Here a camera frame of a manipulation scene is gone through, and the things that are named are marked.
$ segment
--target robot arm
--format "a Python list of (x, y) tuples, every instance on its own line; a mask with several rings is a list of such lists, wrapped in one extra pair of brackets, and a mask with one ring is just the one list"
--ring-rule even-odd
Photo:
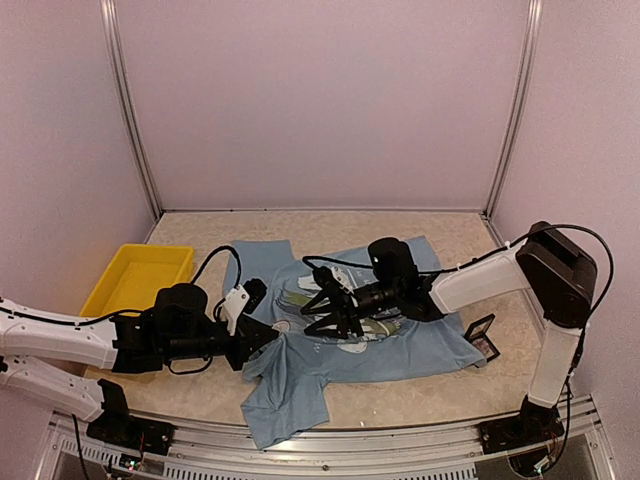
[(420, 274), (408, 246), (393, 238), (369, 246), (378, 282), (355, 290), (314, 267), (321, 292), (303, 314), (327, 314), (311, 324), (308, 335), (345, 338), (362, 334), (360, 319), (390, 308), (429, 322), (504, 293), (532, 289), (548, 322), (542, 349), (520, 414), (480, 429), (486, 453), (562, 435), (556, 405), (591, 314), (597, 269), (594, 260), (548, 223), (532, 226), (527, 242), (509, 245), (457, 269)]
[(87, 380), (34, 356), (111, 370), (162, 370), (174, 360), (225, 355), (234, 370), (278, 332), (252, 319), (266, 287), (250, 280), (221, 302), (221, 317), (205, 314), (207, 295), (193, 284), (158, 292), (138, 316), (81, 318), (29, 309), (0, 299), (0, 387), (18, 390), (89, 423), (87, 435), (126, 448), (166, 455), (173, 426), (129, 414), (122, 388)]

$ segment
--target metal track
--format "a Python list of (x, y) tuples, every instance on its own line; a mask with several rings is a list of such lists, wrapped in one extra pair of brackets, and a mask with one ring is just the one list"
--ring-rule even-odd
[(417, 207), (273, 207), (273, 208), (166, 208), (165, 213), (218, 212), (418, 212), (418, 213), (477, 213), (479, 208), (417, 208)]
[[(566, 407), (562, 400), (559, 409), (565, 418)], [(410, 479), (435, 475), (432, 478), (439, 480), (441, 473), (443, 479), (467, 479), (474, 478), (475, 462), (505, 455), (485, 456), (482, 453), (477, 425), (489, 417), (407, 428), (311, 430), (260, 451), (256, 450), (245, 426), (134, 413), (169, 421), (176, 426), (174, 442), (167, 457), (145, 455), (145, 464), (156, 471), (155, 475), (145, 473), (146, 478), (213, 480), (217, 476), (218, 479), (236, 480), (283, 477), (294, 480), (359, 476), (361, 479)], [(600, 429), (600, 418), (591, 397), (574, 399), (571, 404), (570, 435), (590, 434), (600, 438)], [(39, 480), (52, 478), (50, 465), (55, 463), (53, 459), (60, 451), (76, 455), (73, 423), (68, 416), (54, 414), (49, 434), (46, 449), (48, 457), (45, 455), (47, 458), (43, 460), (37, 477)], [(122, 453), (136, 453), (84, 436), (82, 443), (87, 460), (103, 465), (107, 464), (110, 457), (117, 463)], [(600, 459), (600, 463), (599, 471), (611, 471), (606, 458)]]
[(527, 17), (524, 45), (522, 47), (522, 55), (520, 57), (516, 91), (511, 104), (511, 112), (509, 113), (507, 132), (502, 142), (498, 168), (496, 169), (493, 184), (491, 185), (491, 191), (489, 192), (489, 198), (487, 199), (487, 204), (484, 209), (484, 212), (489, 219), (493, 217), (500, 194), (502, 193), (502, 188), (504, 187), (504, 182), (507, 176), (507, 170), (513, 156), (513, 148), (516, 143), (518, 129), (520, 128), (520, 122), (522, 121), (522, 115), (527, 101), (529, 83), (531, 82), (531, 73), (533, 72), (533, 60), (536, 55), (536, 46), (538, 44), (541, 14), (542, 0), (529, 0), (529, 15)]
[(127, 81), (127, 71), (124, 63), (124, 55), (122, 53), (122, 43), (120, 41), (120, 31), (118, 29), (118, 16), (116, 13), (115, 0), (100, 0), (100, 6), (122, 116), (124, 117), (125, 125), (127, 127), (131, 149), (133, 151), (138, 174), (140, 175), (140, 180), (142, 181), (145, 197), (149, 204), (149, 208), (151, 209), (151, 213), (153, 214), (153, 218), (157, 223), (162, 216), (162, 206), (160, 204), (160, 197), (158, 196), (155, 182), (153, 181), (151, 168), (147, 162), (147, 156), (144, 152), (142, 139), (140, 138), (138, 121), (133, 110), (129, 83)]

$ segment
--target yellow plastic tray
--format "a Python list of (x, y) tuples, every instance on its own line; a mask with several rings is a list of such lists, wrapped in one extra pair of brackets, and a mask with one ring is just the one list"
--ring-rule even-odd
[(82, 307), (83, 317), (123, 308), (145, 310), (158, 290), (187, 282), (193, 273), (193, 248), (122, 245)]

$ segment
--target beige table surface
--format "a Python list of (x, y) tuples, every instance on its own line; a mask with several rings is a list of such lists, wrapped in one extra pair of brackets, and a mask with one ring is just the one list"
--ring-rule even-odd
[[(477, 214), (414, 212), (224, 212), (165, 214), (151, 244), (191, 245), (196, 265), (232, 240), (289, 239), (296, 258), (367, 245), (384, 236), (425, 235), (443, 266), (495, 248)], [(199, 280), (209, 307), (220, 298), (227, 255), (215, 258)], [(439, 423), (517, 410), (533, 375), (539, 340), (517, 293), (480, 302), (461, 312), (465, 328), (495, 313), (489, 336), (502, 355), (486, 368), (428, 378), (369, 384), (329, 384), (324, 391), (331, 421), (322, 427), (360, 428)], [(193, 368), (187, 361), (177, 369)], [(174, 376), (166, 369), (114, 375), (89, 369), (124, 388), (135, 410), (221, 423), (245, 424), (240, 405), (255, 383), (246, 383), (223, 357), (205, 373)]]

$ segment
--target wire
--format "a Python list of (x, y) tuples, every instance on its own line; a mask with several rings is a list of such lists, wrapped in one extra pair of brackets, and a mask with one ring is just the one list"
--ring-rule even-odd
[[(605, 286), (603, 287), (602, 292), (600, 292), (600, 295), (598, 296), (598, 299), (593, 303), (593, 306), (591, 307), (591, 311), (590, 311), (590, 314), (589, 314), (589, 316), (591, 316), (593, 314), (593, 312), (595, 312), (596, 309), (600, 306), (600, 304), (602, 303), (602, 300), (604, 300), (604, 297), (607, 295), (607, 293), (609, 292), (609, 289), (611, 288), (611, 283), (613, 282), (613, 275), (614, 275), (613, 253), (611, 252), (611, 249), (609, 248), (609, 245), (607, 244), (607, 242), (598, 233), (596, 233), (595, 231), (591, 230), (590, 228), (583, 227), (581, 225), (573, 225), (573, 224), (570, 224), (570, 223), (558, 223), (558, 224), (554, 224), (554, 225), (545, 225), (544, 227), (541, 227), (541, 228), (539, 228), (539, 229), (537, 229), (535, 231), (527, 232), (524, 235), (518, 237), (513, 242), (511, 242), (509, 247), (514, 247), (515, 245), (518, 245), (519, 243), (522, 243), (523, 241), (529, 239), (530, 237), (532, 237), (534, 235), (537, 235), (539, 233), (546, 232), (546, 231), (549, 231), (549, 230), (577, 230), (579, 232), (588, 233), (589, 235), (594, 237), (596, 240), (598, 240), (598, 242), (600, 242), (600, 245), (602, 245), (602, 247), (604, 248), (604, 250), (605, 250), (605, 252), (607, 254), (607, 258), (609, 260), (609, 277), (607, 278), (607, 282), (605, 283)], [(481, 257), (474, 258), (471, 261), (465, 263), (464, 265), (460, 265), (459, 267), (445, 268), (445, 269), (441, 269), (441, 270), (432, 270), (432, 271), (425, 271), (425, 272), (419, 272), (419, 273), (421, 275), (427, 275), (427, 274), (436, 274), (436, 273), (451, 273), (451, 272), (455, 272), (457, 270), (461, 270), (463, 268), (470, 267), (471, 265), (474, 265), (474, 264), (476, 264), (478, 262), (481, 262), (482, 260), (485, 260), (485, 259), (495, 255), (496, 253), (503, 252), (505, 250), (507, 250), (506, 246), (496, 248), (495, 250), (491, 250), (490, 252), (485, 253)]]
[(198, 272), (191, 279), (191, 284), (196, 283), (196, 281), (198, 280), (198, 278), (200, 278), (200, 275), (202, 275), (202, 272), (204, 272), (204, 269), (207, 267), (211, 259), (215, 257), (217, 254), (219, 254), (220, 252), (224, 252), (224, 251), (230, 252), (231, 255), (233, 255), (233, 258), (236, 260), (238, 273), (236, 274), (236, 283), (234, 284), (234, 288), (240, 285), (240, 277), (242, 275), (242, 265), (240, 263), (240, 255), (238, 255), (238, 251), (235, 248), (233, 248), (231, 245), (221, 245), (218, 248), (214, 249), (211, 253), (209, 253), (209, 255), (207, 255), (207, 258), (204, 259), (204, 262), (202, 262), (202, 265), (200, 265)]
[(75, 415), (71, 415), (71, 419), (73, 420), (73, 428), (76, 431), (76, 444), (78, 446), (78, 458), (80, 458), (80, 467), (82, 468), (82, 473), (84, 474), (85, 480), (91, 480), (91, 477), (89, 477), (89, 473), (87, 472), (87, 465), (84, 463), (84, 456), (82, 455), (82, 445), (80, 444), (80, 429), (78, 428), (78, 419)]
[(551, 446), (551, 455), (555, 458), (558, 455), (558, 437), (555, 433), (551, 432), (551, 438), (553, 439), (553, 445)]
[(562, 457), (562, 454), (564, 453), (565, 448), (567, 447), (567, 442), (569, 440), (569, 427), (571, 425), (571, 397), (573, 396), (573, 393), (571, 392), (571, 385), (569, 383), (569, 378), (570, 377), (567, 377), (567, 380), (565, 381), (565, 385), (567, 386), (567, 426), (565, 427), (565, 430), (564, 430), (564, 439), (562, 440), (562, 446), (560, 447), (560, 452), (558, 452), (558, 455), (553, 459), (553, 463), (549, 465), (548, 468), (546, 468), (541, 472), (543, 475), (548, 473), (553, 467), (555, 467), (558, 464), (558, 462), (560, 461), (560, 458)]
[(32, 315), (30, 313), (20, 312), (20, 311), (11, 311), (8, 308), (0, 307), (0, 312), (7, 313), (9, 315), (13, 315), (14, 317), (26, 318), (29, 320), (36, 320), (38, 322), (50, 323), (52, 325), (62, 325), (67, 327), (88, 327), (89, 325), (95, 325), (96, 323), (103, 322), (117, 315), (124, 315), (125, 313), (143, 313), (142, 310), (135, 310), (133, 308), (125, 308), (122, 310), (118, 310), (116, 312), (107, 313), (106, 315), (102, 315), (101, 317), (93, 318), (86, 322), (70, 322), (67, 320), (56, 320), (53, 318), (41, 317), (39, 315)]
[[(591, 316), (593, 315), (593, 313), (602, 304), (602, 301), (606, 297), (607, 293), (609, 293), (609, 289), (611, 288), (611, 284), (613, 283), (613, 277), (614, 277), (614, 273), (615, 273), (615, 262), (614, 262), (614, 259), (613, 259), (613, 253), (611, 252), (611, 248), (609, 248), (609, 245), (604, 240), (604, 238), (602, 238), (598, 233), (594, 232), (590, 228), (583, 227), (581, 225), (572, 225), (572, 224), (567, 224), (567, 223), (560, 223), (560, 224), (556, 224), (556, 225), (546, 225), (546, 226), (536, 230), (535, 232), (528, 232), (528, 233), (522, 235), (521, 237), (517, 238), (511, 245), (517, 245), (518, 243), (526, 240), (527, 238), (535, 235), (536, 233), (545, 232), (545, 231), (548, 231), (548, 230), (576, 230), (576, 231), (579, 231), (579, 232), (587, 233), (587, 234), (591, 235), (592, 237), (594, 237), (596, 240), (598, 240), (598, 242), (600, 242), (600, 245), (602, 245), (602, 248), (604, 248), (604, 251), (607, 254), (607, 260), (609, 261), (609, 276), (607, 277), (607, 281), (605, 282), (604, 287), (602, 288), (602, 291), (600, 292), (600, 295), (598, 296), (596, 301), (591, 306), (591, 310), (589, 311), (589, 317), (587, 318), (587, 321), (588, 321), (591, 318)], [(584, 350), (584, 342), (585, 342), (585, 339), (586, 339), (586, 335), (587, 335), (587, 329), (583, 328), (582, 329), (582, 333), (580, 333), (580, 340), (578, 342), (578, 347), (576, 348), (576, 354), (574, 356), (574, 361), (573, 361), (573, 363), (571, 365), (571, 369), (569, 370), (569, 374), (571, 374), (576, 369), (580, 359), (582, 358), (582, 352)]]
[(226, 298), (222, 297), (220, 300), (218, 300), (218, 303), (216, 303), (216, 306), (213, 307), (213, 319), (216, 322), (222, 322), (222, 317), (220, 317), (220, 311), (222, 310), (222, 304), (225, 302)]
[[(140, 461), (140, 466), (138, 467), (138, 470), (140, 470), (142, 468), (142, 463), (144, 462), (144, 458)], [(109, 461), (107, 462), (107, 466), (105, 468), (104, 465), (100, 465), (102, 467), (102, 471), (105, 473), (105, 475), (107, 476), (107, 480), (129, 480), (130, 478), (133, 478), (135, 476), (134, 473), (127, 475), (126, 477), (122, 475), (122, 473), (117, 472), (117, 473), (113, 473), (113, 461), (111, 460), (111, 458), (109, 458)]]
[(371, 320), (375, 320), (375, 321), (379, 322), (380, 320), (392, 320), (394, 318), (398, 318), (401, 315), (402, 315), (402, 313), (390, 313), (388, 315), (380, 315), (380, 316), (374, 316), (374, 317), (370, 317), (370, 318), (371, 318)]
[(211, 366), (211, 364), (213, 363), (213, 357), (210, 357), (209, 360), (207, 360), (207, 363), (205, 363), (202, 367), (200, 368), (196, 368), (194, 370), (182, 370), (182, 371), (175, 371), (171, 365), (169, 365), (169, 371), (171, 373), (173, 373), (174, 375), (193, 375), (194, 373), (202, 373), (204, 372), (207, 368), (209, 368)]
[(327, 262), (327, 263), (335, 263), (336, 265), (344, 265), (345, 267), (364, 268), (367, 270), (373, 270), (373, 265), (366, 265), (364, 263), (347, 262), (345, 260), (338, 260), (337, 258), (323, 257), (322, 255), (305, 255), (304, 257), (302, 257), (302, 263), (307, 265), (312, 270), (317, 270), (318, 268), (320, 268), (316, 264), (312, 263), (312, 260), (317, 260), (317, 261)]

